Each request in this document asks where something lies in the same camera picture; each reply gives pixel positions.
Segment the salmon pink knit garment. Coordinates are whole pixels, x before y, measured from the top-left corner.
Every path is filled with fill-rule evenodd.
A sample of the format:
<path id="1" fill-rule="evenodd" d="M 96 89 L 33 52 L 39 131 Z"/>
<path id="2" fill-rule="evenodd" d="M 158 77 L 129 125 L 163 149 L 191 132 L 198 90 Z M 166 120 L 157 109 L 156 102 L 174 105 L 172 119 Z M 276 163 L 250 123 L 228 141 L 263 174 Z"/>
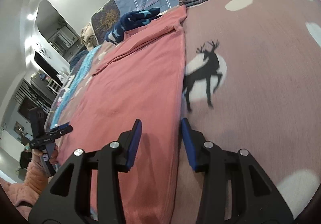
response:
<path id="1" fill-rule="evenodd" d="M 96 151 L 130 130 L 142 134 L 134 166 L 119 177 L 127 223 L 169 223 L 177 180 L 185 67 L 184 6 L 130 31 L 80 83 L 61 115 L 73 131 L 59 141 L 58 162 L 76 149 Z"/>

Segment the light blue blanket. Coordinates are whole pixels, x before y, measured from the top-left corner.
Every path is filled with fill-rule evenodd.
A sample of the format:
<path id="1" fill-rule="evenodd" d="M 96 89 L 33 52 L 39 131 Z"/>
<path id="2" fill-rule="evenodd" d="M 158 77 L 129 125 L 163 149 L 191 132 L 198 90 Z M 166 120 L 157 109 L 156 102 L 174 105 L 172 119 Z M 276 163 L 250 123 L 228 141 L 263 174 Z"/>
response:
<path id="1" fill-rule="evenodd" d="M 67 82 L 67 88 L 64 91 L 59 106 L 55 109 L 53 113 L 52 119 L 47 124 L 49 129 L 53 129 L 56 124 L 58 124 L 59 118 L 61 116 L 61 113 L 68 105 L 69 101 L 73 97 L 79 83 L 84 79 L 84 77 L 89 73 L 93 58 L 95 57 L 97 51 L 101 48 L 102 45 L 98 45 L 95 48 L 93 48 L 84 58 L 83 62 L 81 63 L 78 71 L 70 76 L 70 79 Z"/>

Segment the beige crumpled cloth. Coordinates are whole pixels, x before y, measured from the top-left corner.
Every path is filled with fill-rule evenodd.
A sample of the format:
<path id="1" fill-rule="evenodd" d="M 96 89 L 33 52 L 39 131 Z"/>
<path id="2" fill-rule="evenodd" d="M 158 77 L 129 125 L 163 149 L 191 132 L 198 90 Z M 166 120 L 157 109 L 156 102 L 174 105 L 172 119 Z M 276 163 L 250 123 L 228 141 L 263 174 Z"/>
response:
<path id="1" fill-rule="evenodd" d="M 90 22 L 82 28 L 80 32 L 80 39 L 88 51 L 93 50 L 98 45 L 92 24 Z"/>

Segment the mauve polka-dot bed sheet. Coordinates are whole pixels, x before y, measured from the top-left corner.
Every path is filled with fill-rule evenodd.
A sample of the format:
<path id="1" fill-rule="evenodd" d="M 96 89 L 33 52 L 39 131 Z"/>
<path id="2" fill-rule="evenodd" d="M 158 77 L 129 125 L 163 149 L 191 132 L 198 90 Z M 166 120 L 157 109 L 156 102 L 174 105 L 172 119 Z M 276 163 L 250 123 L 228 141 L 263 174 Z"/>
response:
<path id="1" fill-rule="evenodd" d="M 183 118 L 222 150 L 247 149 L 293 217 L 301 216 L 320 198 L 320 0 L 209 0 L 185 8 L 169 223 L 197 223 L 205 175 L 189 165 Z"/>

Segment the dark tree-print pillow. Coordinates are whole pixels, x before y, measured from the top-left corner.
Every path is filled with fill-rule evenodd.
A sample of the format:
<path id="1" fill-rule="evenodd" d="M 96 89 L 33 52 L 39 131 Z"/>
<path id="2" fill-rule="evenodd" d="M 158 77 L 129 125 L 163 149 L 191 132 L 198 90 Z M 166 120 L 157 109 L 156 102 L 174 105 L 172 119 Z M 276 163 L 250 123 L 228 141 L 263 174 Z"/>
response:
<path id="1" fill-rule="evenodd" d="M 120 20 L 120 10 L 115 0 L 109 0 L 91 17 L 91 25 L 98 44 L 105 40 L 107 32 Z"/>

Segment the navy star-pattern folded garment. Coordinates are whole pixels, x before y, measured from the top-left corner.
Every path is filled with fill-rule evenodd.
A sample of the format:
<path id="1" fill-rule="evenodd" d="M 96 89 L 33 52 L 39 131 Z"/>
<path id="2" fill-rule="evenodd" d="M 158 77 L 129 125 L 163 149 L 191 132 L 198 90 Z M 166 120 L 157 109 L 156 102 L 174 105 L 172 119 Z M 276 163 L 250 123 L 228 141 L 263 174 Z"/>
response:
<path id="1" fill-rule="evenodd" d="M 124 40 L 125 32 L 148 25 L 152 20 L 161 17 L 160 8 L 148 10 L 136 10 L 128 12 L 120 17 L 112 29 L 105 34 L 105 41 L 114 45 Z"/>

